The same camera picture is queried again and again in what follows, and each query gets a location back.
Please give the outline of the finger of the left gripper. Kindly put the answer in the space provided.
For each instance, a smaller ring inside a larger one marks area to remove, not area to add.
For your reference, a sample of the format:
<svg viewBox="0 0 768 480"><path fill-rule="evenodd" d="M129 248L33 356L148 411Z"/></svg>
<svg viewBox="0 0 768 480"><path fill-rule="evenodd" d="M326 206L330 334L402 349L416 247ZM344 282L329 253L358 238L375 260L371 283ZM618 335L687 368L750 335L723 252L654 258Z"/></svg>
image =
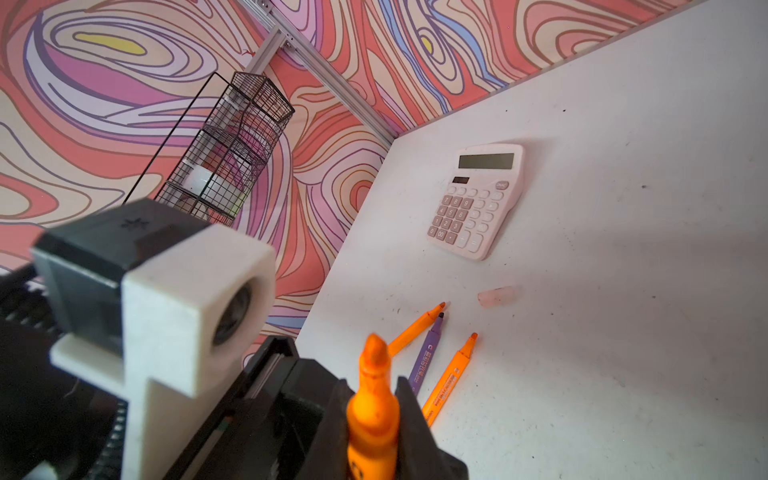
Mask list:
<svg viewBox="0 0 768 480"><path fill-rule="evenodd" d="M349 429L346 409L353 395L346 380L339 380L308 453L309 479L346 479Z"/></svg>
<svg viewBox="0 0 768 480"><path fill-rule="evenodd" d="M398 377L400 406L396 479L467 480L467 465L441 450L405 377Z"/></svg>

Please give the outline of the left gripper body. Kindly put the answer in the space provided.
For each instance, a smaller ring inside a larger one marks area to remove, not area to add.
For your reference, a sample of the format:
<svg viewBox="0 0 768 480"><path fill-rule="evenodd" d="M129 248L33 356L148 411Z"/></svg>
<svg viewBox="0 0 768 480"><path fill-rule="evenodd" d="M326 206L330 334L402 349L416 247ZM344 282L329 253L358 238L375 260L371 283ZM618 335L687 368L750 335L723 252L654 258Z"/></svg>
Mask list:
<svg viewBox="0 0 768 480"><path fill-rule="evenodd" d="M167 479L293 479L336 385L290 337L269 336L224 394Z"/></svg>

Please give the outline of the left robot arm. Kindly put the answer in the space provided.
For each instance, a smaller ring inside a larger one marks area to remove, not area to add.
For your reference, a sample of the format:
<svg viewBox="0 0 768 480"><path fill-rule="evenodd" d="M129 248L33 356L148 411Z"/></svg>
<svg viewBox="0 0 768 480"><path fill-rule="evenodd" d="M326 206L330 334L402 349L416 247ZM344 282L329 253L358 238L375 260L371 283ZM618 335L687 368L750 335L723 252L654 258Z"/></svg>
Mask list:
<svg viewBox="0 0 768 480"><path fill-rule="evenodd" d="M127 443L128 405L53 366L61 338L33 266L1 279L1 475L24 479L49 464L58 479L116 479ZM387 387L393 351L370 338L353 392L294 342L270 337L174 460L170 477L213 450L200 479L465 479L439 449L410 382Z"/></svg>

